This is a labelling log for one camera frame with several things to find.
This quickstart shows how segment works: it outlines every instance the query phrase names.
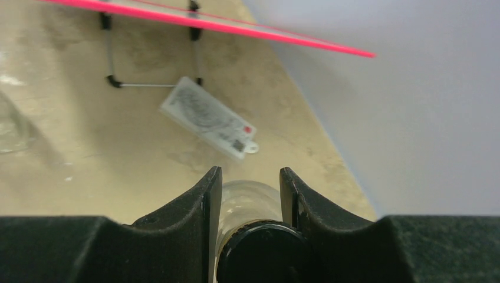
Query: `beige tabletop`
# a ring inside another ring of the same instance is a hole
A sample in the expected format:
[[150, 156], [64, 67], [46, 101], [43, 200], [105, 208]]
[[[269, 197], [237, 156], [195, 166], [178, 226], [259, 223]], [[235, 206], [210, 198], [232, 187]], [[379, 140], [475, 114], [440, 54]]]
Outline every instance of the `beige tabletop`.
[[[105, 82], [95, 12], [0, 1], [0, 89], [29, 118], [35, 138], [28, 150], [0, 155], [0, 215], [107, 215], [130, 223], [212, 166], [222, 166], [225, 182], [274, 188], [288, 166], [333, 202], [376, 218], [267, 42], [210, 31], [202, 37], [205, 88], [258, 129], [260, 152], [238, 163], [158, 112], [169, 89]], [[251, 19], [234, 0], [202, 4], [205, 12]], [[119, 79], [194, 76], [186, 27], [115, 17], [113, 28]]]

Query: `white extension socket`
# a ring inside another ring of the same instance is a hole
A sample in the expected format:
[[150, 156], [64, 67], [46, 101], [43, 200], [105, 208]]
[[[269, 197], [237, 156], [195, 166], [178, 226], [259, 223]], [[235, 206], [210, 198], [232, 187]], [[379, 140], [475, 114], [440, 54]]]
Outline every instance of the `white extension socket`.
[[252, 141], [257, 129], [188, 77], [180, 79], [160, 111], [239, 160], [259, 151]]

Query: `metal frame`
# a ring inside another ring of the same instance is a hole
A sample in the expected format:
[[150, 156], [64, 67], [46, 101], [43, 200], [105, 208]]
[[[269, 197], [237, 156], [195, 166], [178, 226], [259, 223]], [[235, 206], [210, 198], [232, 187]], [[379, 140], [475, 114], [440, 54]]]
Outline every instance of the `metal frame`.
[[[195, 0], [189, 0], [189, 10], [193, 12], [193, 17], [196, 17], [195, 12], [198, 11], [199, 4]], [[108, 76], [106, 77], [109, 84], [116, 88], [122, 87], [175, 87], [176, 84], [145, 84], [145, 83], [124, 83], [116, 78], [116, 73], [114, 69], [113, 60], [113, 41], [111, 39], [111, 15], [101, 12], [100, 22], [101, 27], [104, 30], [105, 45], [106, 45], [106, 57], [108, 61]], [[193, 53], [195, 58], [195, 74], [196, 82], [202, 85], [202, 58], [201, 58], [201, 47], [199, 40], [201, 38], [202, 30], [200, 28], [189, 28], [189, 37], [193, 45]]]

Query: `clear glass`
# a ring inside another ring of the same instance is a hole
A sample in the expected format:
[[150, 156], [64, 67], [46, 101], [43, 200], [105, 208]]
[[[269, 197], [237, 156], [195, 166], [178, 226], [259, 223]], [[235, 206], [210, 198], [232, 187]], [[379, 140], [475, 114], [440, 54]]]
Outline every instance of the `clear glass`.
[[25, 149], [28, 141], [28, 121], [0, 91], [0, 153]]
[[218, 256], [225, 242], [241, 226], [255, 220], [282, 221], [279, 191], [254, 181], [233, 181], [222, 186], [221, 216], [215, 246]]

